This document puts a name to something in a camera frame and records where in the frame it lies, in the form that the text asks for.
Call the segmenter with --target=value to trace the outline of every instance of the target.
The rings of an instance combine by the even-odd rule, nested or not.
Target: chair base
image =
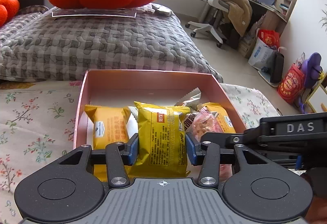
[[[216,30],[212,25],[210,24],[202,24],[202,23],[196,23],[196,22],[188,22],[185,27],[189,28],[190,25],[197,27],[196,29],[193,30],[193,32],[191,33],[191,37],[195,37],[195,34],[197,32],[200,33],[204,33],[204,32],[210,32],[215,38],[216,40],[219,41],[220,45],[223,44],[223,38],[225,38],[225,36],[223,36],[218,30]]]

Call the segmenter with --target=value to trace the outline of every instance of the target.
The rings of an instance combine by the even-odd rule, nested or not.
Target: pink snack package
[[[194,118],[193,134],[200,142],[202,135],[206,132],[223,133],[223,129],[213,114],[206,107],[203,107]],[[219,181],[226,181],[230,176],[232,176],[232,166],[229,164],[220,165]]]

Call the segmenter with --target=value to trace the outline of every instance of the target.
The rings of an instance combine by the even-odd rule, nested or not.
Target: pink box
[[[162,106],[174,105],[195,88],[201,90],[201,103],[217,102],[227,111],[237,133],[245,125],[228,96],[211,74],[152,70],[89,70],[78,100],[74,148],[86,144],[93,124],[84,105],[111,107],[134,106],[134,101]]]

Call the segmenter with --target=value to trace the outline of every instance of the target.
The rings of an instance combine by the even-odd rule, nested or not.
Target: bed
[[[0,84],[0,223],[16,224],[16,185],[73,149],[81,81]],[[278,113],[257,90],[221,84],[247,128]]]
[[[88,69],[154,69],[210,73],[213,69],[175,14],[136,8],[136,18],[61,17],[29,6],[0,28],[0,79],[82,80]]]

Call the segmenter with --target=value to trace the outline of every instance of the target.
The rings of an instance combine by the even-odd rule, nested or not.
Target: red logo
[[[165,122],[165,115],[163,113],[157,112],[157,123],[164,123]]]

